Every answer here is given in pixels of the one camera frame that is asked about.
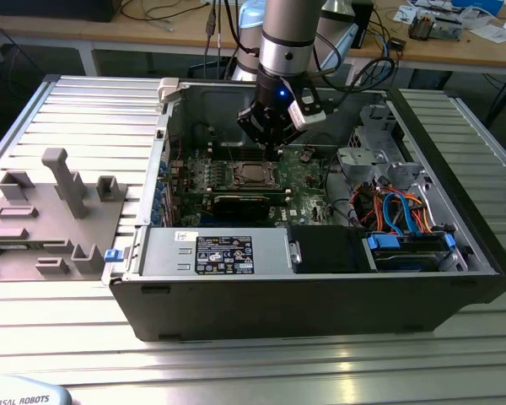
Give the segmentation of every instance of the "white sticker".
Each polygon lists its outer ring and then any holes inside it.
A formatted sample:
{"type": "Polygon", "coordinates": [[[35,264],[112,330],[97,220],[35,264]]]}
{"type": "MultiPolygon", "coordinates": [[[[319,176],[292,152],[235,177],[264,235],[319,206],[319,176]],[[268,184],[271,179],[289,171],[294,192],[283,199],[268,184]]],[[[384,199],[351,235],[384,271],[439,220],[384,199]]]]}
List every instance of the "white sticker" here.
{"type": "Polygon", "coordinates": [[[26,245],[0,245],[0,251],[16,251],[28,249],[26,245]]]}
{"type": "Polygon", "coordinates": [[[177,230],[175,232],[175,241],[194,242],[198,236],[198,232],[191,232],[190,230],[177,230]]]}

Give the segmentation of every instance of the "computer case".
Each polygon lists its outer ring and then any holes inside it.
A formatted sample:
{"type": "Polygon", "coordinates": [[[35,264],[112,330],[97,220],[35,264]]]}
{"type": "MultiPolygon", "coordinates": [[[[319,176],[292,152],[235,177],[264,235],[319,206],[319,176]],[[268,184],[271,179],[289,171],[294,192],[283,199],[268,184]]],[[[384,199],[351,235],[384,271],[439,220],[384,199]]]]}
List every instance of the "computer case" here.
{"type": "Polygon", "coordinates": [[[121,0],[0,0],[0,15],[85,19],[108,23],[121,0]]]}

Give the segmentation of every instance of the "blue latch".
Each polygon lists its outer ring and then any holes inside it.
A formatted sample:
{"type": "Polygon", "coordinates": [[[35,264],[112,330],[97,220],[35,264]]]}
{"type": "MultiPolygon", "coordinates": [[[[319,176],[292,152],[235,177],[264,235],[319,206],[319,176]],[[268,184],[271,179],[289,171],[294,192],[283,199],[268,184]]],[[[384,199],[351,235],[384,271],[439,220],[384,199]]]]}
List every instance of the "blue latch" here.
{"type": "Polygon", "coordinates": [[[446,240],[446,245],[448,245],[449,249],[453,251],[455,249],[455,239],[451,234],[444,235],[444,240],[446,240]]]}
{"type": "Polygon", "coordinates": [[[103,256],[105,263],[118,263],[124,261],[124,251],[118,249],[107,249],[103,256]]]}
{"type": "Polygon", "coordinates": [[[371,234],[368,238],[369,249],[399,249],[401,245],[397,235],[371,234]]]}

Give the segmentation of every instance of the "workbench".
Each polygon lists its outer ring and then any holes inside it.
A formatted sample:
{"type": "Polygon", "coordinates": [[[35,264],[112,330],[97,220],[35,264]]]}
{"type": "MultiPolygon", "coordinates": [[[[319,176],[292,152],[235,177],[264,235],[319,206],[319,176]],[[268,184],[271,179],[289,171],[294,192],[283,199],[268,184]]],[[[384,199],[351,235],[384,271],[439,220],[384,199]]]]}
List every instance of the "workbench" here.
{"type": "MultiPolygon", "coordinates": [[[[129,186],[114,242],[127,246],[155,133],[158,83],[44,82],[0,143],[0,178],[16,169],[54,182],[40,157],[48,146],[66,148],[67,164],[85,181],[112,175],[129,186]]],[[[476,167],[472,159],[467,164],[476,167]]],[[[470,182],[473,176],[473,169],[466,174],[470,182]]],[[[499,204],[477,175],[474,182],[476,198],[499,204]]],[[[502,215],[493,222],[506,240],[502,215]]],[[[506,293],[466,307],[431,333],[145,343],[100,282],[0,283],[0,375],[11,374],[64,385],[83,405],[506,404],[506,293]]]]}
{"type": "MultiPolygon", "coordinates": [[[[400,66],[402,68],[426,68],[473,73],[506,73],[506,42],[495,44],[466,31],[460,41],[410,40],[408,26],[391,20],[402,0],[376,0],[379,15],[390,34],[405,41],[406,48],[400,66]]],[[[161,0],[145,0],[145,7],[162,4],[161,0]]],[[[197,0],[184,0],[180,5],[165,8],[155,15],[169,15],[199,4],[197,0]]],[[[201,55],[206,45],[206,21],[209,7],[172,18],[166,30],[162,26],[128,19],[118,13],[110,23],[95,23],[67,19],[43,19],[31,17],[0,16],[3,27],[20,45],[55,46],[74,48],[78,51],[84,71],[88,76],[98,76],[99,68],[95,50],[140,51],[153,53],[178,53],[201,55]]],[[[138,0],[127,6],[131,15],[143,16],[138,0]]],[[[506,8],[499,18],[506,19],[506,8]]],[[[229,31],[226,13],[222,17],[223,56],[232,55],[235,43],[229,31]]],[[[0,44],[7,43],[0,34],[0,44]]],[[[216,55],[217,48],[210,48],[208,55],[216,55]]],[[[361,49],[351,49],[345,63],[357,72],[371,59],[380,55],[380,49],[372,35],[367,35],[361,49]]]]}

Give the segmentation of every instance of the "black connector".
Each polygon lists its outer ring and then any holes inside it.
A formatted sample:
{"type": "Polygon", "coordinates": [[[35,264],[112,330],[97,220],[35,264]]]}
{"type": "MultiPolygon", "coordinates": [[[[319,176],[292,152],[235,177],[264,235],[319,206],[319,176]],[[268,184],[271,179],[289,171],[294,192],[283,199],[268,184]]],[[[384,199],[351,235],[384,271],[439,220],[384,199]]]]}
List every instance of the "black connector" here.
{"type": "Polygon", "coordinates": [[[206,35],[208,37],[212,37],[216,32],[216,9],[212,8],[210,10],[210,14],[208,15],[208,20],[206,22],[206,35]]]}
{"type": "Polygon", "coordinates": [[[386,45],[388,46],[388,49],[393,49],[396,52],[403,52],[403,49],[405,49],[406,41],[392,37],[386,45]]]}

